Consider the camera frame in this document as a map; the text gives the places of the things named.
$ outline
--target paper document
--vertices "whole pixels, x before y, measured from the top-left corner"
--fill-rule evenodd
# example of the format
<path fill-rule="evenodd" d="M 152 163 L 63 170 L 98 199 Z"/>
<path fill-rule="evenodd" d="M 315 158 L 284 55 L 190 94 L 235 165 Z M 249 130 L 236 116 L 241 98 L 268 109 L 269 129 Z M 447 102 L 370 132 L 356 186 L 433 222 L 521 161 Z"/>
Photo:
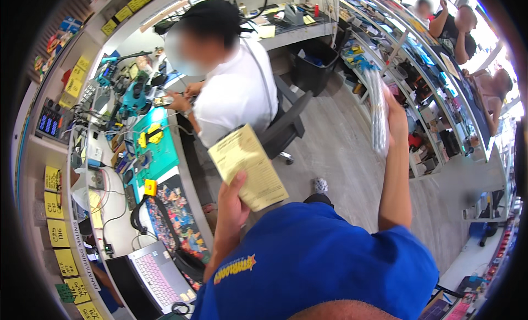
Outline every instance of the paper document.
<path fill-rule="evenodd" d="M 208 153 L 227 184 L 238 171 L 247 173 L 239 196 L 252 211 L 262 210 L 289 197 L 249 124 L 229 134 Z"/>
<path fill-rule="evenodd" d="M 445 66 L 447 70 L 449 71 L 449 73 L 455 76 L 456 79 L 460 80 L 460 77 L 458 76 L 458 71 L 456 70 L 455 66 L 451 62 L 451 59 L 449 59 L 449 57 L 442 52 L 440 52 L 440 56 L 442 57 L 442 61 L 444 61 Z"/>

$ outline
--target printed logo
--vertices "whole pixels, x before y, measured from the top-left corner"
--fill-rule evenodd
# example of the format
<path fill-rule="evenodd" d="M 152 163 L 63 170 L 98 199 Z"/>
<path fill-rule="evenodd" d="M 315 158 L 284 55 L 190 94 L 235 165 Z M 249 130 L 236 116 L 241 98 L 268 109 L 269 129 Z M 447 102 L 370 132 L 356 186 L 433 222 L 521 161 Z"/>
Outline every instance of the printed logo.
<path fill-rule="evenodd" d="M 222 266 L 218 271 L 216 271 L 213 282 L 214 284 L 218 284 L 223 278 L 226 278 L 230 275 L 235 275 L 247 270 L 252 271 L 253 265 L 256 263 L 257 261 L 255 261 L 255 254 L 230 261 L 229 263 Z"/>

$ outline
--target hand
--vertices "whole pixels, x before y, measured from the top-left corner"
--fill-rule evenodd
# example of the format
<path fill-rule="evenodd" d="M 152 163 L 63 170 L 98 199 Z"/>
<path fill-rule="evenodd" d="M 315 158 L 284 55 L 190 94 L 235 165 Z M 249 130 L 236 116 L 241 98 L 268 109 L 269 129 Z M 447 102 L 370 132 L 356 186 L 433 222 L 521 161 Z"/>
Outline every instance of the hand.
<path fill-rule="evenodd" d="M 385 102 L 389 107 L 389 147 L 409 145 L 409 126 L 407 125 L 407 115 L 405 109 L 394 99 L 387 86 L 383 89 Z"/>
<path fill-rule="evenodd" d="M 192 96 L 200 94 L 200 90 L 202 89 L 202 84 L 203 82 L 187 84 L 185 91 L 183 91 L 183 97 L 185 99 L 189 99 Z"/>
<path fill-rule="evenodd" d="M 172 110 L 179 110 L 179 111 L 186 111 L 191 107 L 191 104 L 189 101 L 187 101 L 184 97 L 179 95 L 176 92 L 167 90 L 167 94 L 170 95 L 174 101 L 170 105 L 166 105 L 166 109 L 172 109 Z"/>
<path fill-rule="evenodd" d="M 447 8 L 447 1 L 446 1 L 446 0 L 440 0 L 440 6 L 441 6 L 442 9 L 445 10 L 446 12 L 449 11 L 449 9 Z"/>
<path fill-rule="evenodd" d="M 238 236 L 240 227 L 246 222 L 250 209 L 238 197 L 240 189 L 246 182 L 246 172 L 239 171 L 229 186 L 223 182 L 218 192 L 218 221 L 215 235 L 217 237 Z"/>

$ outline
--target keyboard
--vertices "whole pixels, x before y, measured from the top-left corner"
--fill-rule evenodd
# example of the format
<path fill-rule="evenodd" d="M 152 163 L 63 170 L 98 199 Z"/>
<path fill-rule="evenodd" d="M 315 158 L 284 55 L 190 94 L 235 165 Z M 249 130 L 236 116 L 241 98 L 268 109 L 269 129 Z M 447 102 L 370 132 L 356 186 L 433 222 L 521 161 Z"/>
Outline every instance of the keyboard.
<path fill-rule="evenodd" d="M 171 305 L 180 300 L 174 289 L 169 286 L 158 264 L 156 264 L 154 257 L 150 253 L 137 258 L 135 262 L 143 279 L 154 292 L 156 299 L 163 306 Z"/>

